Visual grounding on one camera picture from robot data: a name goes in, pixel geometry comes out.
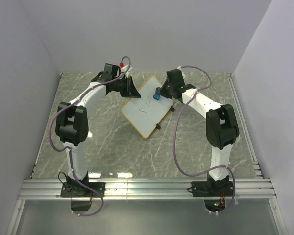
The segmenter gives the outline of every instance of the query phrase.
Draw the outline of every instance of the metal rail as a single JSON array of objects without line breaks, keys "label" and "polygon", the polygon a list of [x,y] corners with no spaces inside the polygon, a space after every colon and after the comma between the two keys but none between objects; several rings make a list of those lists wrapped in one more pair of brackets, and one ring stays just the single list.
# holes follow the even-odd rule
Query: metal rail
[{"label": "metal rail", "polygon": [[[182,179],[90,179],[91,182],[106,182],[105,200],[180,200],[193,198],[186,191],[191,181],[203,178]],[[20,200],[70,200],[61,198],[62,184],[56,180],[24,180],[19,194]],[[276,198],[270,179],[236,180],[238,198]]]}]

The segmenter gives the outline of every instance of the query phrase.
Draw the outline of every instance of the white enclosure wall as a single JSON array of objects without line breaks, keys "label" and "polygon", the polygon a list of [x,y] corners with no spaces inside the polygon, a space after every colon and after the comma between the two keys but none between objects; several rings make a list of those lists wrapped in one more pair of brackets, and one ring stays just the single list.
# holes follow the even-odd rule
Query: white enclosure wall
[{"label": "white enclosure wall", "polygon": [[0,235],[33,169],[59,76],[17,0],[0,0]]},{"label": "white enclosure wall", "polygon": [[233,72],[271,0],[21,0],[61,71]]},{"label": "white enclosure wall", "polygon": [[273,0],[234,73],[263,172],[294,235],[294,0]]}]

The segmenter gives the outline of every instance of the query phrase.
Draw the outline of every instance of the writing on whiteboard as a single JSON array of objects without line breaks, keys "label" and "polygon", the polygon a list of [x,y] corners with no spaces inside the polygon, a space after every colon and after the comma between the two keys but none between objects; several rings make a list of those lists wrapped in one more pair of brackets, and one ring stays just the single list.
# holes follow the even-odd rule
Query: writing on whiteboard
[{"label": "writing on whiteboard", "polygon": [[145,113],[148,116],[147,111],[150,108],[150,105],[151,105],[151,98],[150,98],[150,96],[148,96],[148,101],[141,108],[139,108],[138,110]]}]

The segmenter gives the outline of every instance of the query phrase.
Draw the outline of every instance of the small whiteboard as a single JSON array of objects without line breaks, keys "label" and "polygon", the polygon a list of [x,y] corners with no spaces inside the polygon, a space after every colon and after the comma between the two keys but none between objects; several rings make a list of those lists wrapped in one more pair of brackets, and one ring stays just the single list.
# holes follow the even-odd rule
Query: small whiteboard
[{"label": "small whiteboard", "polygon": [[156,125],[173,105],[172,99],[161,96],[155,100],[153,95],[156,88],[162,84],[155,76],[151,76],[139,89],[141,98],[131,98],[121,109],[126,119],[135,127],[143,138],[148,138]]}]

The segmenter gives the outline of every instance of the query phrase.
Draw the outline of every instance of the marble floor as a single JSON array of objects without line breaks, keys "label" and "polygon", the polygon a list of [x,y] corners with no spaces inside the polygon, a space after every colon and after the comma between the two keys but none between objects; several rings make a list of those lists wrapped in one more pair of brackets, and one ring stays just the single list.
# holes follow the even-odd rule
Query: marble floor
[{"label": "marble floor", "polygon": [[[50,116],[55,114],[61,101],[76,98],[90,83],[97,72],[66,73],[62,76]],[[165,81],[165,72],[132,72],[133,81],[139,88],[150,76]],[[256,176],[252,158],[239,120],[234,95],[225,73],[212,73],[213,86],[202,93],[219,103],[230,103],[235,107],[240,136],[233,146],[229,167],[238,178]],[[196,87],[206,86],[207,78],[198,72],[187,72],[186,83]],[[143,139],[121,113],[127,98],[119,93],[109,93],[92,109],[87,110],[89,135],[85,141],[85,161],[92,176],[161,178],[183,177],[177,170],[172,155],[174,125],[181,103],[175,103],[175,112],[169,112],[161,121],[161,130],[155,130],[148,139]],[[53,132],[57,146],[62,144]],[[188,107],[180,120],[177,133],[177,156],[181,167],[188,173],[208,169],[211,161],[211,147],[205,136],[205,119]],[[59,171],[67,172],[65,152],[55,152],[48,141],[47,129],[33,178],[56,178]]]}]

